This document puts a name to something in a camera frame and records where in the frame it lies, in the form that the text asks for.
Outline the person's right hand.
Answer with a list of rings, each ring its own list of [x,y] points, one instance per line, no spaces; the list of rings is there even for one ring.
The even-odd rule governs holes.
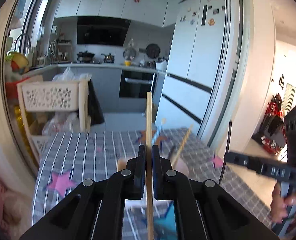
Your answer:
[[[288,206],[296,205],[296,192],[287,198],[281,196],[281,186],[276,183],[272,192],[270,218],[273,223],[281,223],[288,216]]]

